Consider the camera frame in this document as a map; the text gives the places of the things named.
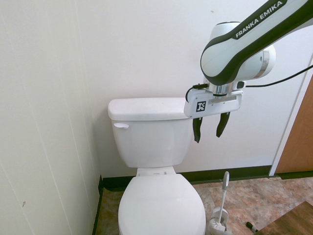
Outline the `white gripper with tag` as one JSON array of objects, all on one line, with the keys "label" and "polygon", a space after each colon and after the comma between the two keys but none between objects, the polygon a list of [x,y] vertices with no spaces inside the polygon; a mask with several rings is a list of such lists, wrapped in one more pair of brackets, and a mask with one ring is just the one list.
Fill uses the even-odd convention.
[{"label": "white gripper with tag", "polygon": [[225,96],[215,96],[205,89],[191,90],[187,95],[184,114],[188,118],[193,118],[194,141],[200,142],[203,117],[216,114],[221,114],[216,130],[216,136],[219,138],[228,123],[230,112],[240,108],[242,96],[242,90],[232,91]]}]

